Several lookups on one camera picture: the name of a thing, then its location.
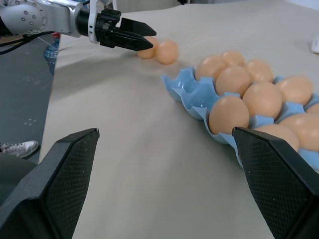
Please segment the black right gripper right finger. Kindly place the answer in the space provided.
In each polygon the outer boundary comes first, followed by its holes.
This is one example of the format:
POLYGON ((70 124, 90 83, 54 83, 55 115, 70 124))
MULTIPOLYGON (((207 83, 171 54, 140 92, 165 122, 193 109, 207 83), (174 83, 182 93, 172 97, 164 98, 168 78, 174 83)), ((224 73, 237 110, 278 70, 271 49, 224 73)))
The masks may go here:
POLYGON ((250 192, 276 239, 319 237, 319 175, 283 139, 232 131, 250 192))

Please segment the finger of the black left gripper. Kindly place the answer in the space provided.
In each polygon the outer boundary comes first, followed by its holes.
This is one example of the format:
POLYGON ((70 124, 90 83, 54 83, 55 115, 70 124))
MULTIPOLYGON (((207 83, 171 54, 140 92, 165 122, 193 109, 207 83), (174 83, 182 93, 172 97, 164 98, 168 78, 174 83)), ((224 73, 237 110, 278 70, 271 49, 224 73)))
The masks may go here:
POLYGON ((120 29, 140 36, 156 36, 157 32, 144 22, 122 18, 120 29))
POLYGON ((153 47, 153 44, 145 39, 145 36, 154 36, 154 30, 143 30, 141 34, 114 30, 113 45, 133 51, 147 50, 153 47))

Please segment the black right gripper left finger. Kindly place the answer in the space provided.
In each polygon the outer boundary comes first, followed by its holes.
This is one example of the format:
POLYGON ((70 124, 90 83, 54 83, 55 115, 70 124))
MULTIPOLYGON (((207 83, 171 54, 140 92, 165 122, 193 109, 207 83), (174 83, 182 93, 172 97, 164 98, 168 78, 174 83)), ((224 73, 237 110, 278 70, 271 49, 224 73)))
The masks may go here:
POLYGON ((56 141, 40 163, 1 155, 0 236, 70 239, 88 192, 99 130, 56 141))

